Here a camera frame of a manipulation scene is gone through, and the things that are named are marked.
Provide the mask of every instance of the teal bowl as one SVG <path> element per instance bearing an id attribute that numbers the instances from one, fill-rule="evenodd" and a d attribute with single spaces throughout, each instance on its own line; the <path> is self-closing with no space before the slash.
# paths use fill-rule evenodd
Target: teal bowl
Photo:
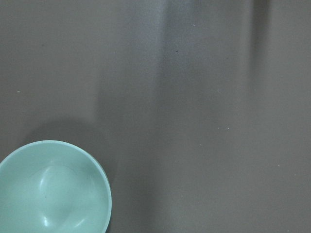
<path id="1" fill-rule="evenodd" d="M 111 192 L 100 164 L 61 141 L 39 141 L 0 163 L 0 233 L 104 233 Z"/>

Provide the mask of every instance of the empty bowl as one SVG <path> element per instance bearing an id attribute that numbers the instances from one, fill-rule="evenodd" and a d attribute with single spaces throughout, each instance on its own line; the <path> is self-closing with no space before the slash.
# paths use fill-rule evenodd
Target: empty bowl
<path id="1" fill-rule="evenodd" d="M 39 141 L 0 163 L 0 233 L 104 233 L 111 192 L 100 164 L 61 141 Z"/>

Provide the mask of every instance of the dark gray background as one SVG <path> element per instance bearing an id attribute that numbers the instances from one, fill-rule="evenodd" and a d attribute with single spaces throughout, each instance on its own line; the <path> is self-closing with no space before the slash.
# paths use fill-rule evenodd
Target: dark gray background
<path id="1" fill-rule="evenodd" d="M 0 160 L 57 139 L 110 233 L 308 233 L 311 1 L 1 0 Z"/>

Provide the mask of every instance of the plastic bowl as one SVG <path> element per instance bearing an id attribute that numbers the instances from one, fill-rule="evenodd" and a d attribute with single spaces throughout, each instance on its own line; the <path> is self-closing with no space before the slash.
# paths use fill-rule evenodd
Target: plastic bowl
<path id="1" fill-rule="evenodd" d="M 0 163 L 0 233 L 104 233 L 110 215 L 107 176 L 77 146 L 34 142 Z"/>

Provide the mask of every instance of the bowl rim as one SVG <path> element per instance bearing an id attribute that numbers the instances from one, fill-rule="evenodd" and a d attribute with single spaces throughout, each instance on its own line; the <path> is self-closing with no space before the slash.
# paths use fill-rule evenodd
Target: bowl rim
<path id="1" fill-rule="evenodd" d="M 28 147 L 31 146 L 36 146 L 38 144 L 60 144 L 60 145 L 64 145 L 70 148 L 73 148 L 79 152 L 81 152 L 83 155 L 85 155 L 89 160 L 91 160 L 91 162 L 95 165 L 95 167 L 98 169 L 98 171 L 100 172 L 102 179 L 104 180 L 105 183 L 105 187 L 107 189 L 107 194 L 108 194 L 108 209 L 107 209 L 107 218 L 105 220 L 105 224 L 104 224 L 104 228 L 103 231 L 101 233 L 105 233 L 109 222 L 110 222 L 110 218 L 111 218 L 111 210 L 112 210 L 112 196 L 111 196 L 111 189 L 110 189 L 110 184 L 109 184 L 109 180 L 108 177 L 103 169 L 103 167 L 100 165 L 100 163 L 88 152 L 86 152 L 85 150 L 81 149 L 80 147 L 73 145 L 71 143 L 68 142 L 64 142 L 64 141 L 58 141 L 58 140 L 42 140 L 42 141 L 36 141 L 36 142 L 32 142 L 29 144 L 26 144 L 24 146 L 19 147 L 18 149 L 16 149 L 15 151 L 11 152 L 7 157 L 5 157 L 1 162 L 0 162 L 0 171 L 1 171 L 1 167 L 3 167 L 7 161 L 9 159 L 11 159 L 12 157 L 14 157 L 14 155 L 16 155 L 18 152 L 20 152 L 21 150 L 24 150 Z"/>

